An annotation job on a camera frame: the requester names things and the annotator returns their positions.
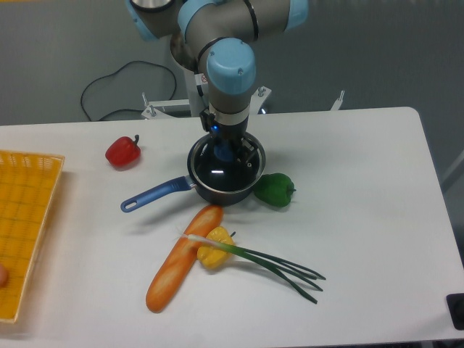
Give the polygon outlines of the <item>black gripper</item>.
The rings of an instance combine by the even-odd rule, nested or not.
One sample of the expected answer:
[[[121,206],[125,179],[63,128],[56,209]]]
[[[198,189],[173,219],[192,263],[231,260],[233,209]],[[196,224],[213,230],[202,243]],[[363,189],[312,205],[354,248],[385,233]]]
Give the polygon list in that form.
[[[204,109],[199,114],[204,131],[200,141],[225,143],[229,145],[234,162],[249,163],[256,155],[253,143],[244,139],[247,131],[249,114],[246,110],[227,114],[216,109]]]

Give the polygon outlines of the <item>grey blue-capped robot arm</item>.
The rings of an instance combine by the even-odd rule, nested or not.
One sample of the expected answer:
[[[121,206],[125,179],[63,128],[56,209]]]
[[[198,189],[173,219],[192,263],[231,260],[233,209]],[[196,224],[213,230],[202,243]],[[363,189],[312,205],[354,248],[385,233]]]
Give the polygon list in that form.
[[[224,162],[244,158],[256,63],[251,43],[308,17],[308,1],[127,1],[146,40],[180,35],[208,85],[204,130]]]

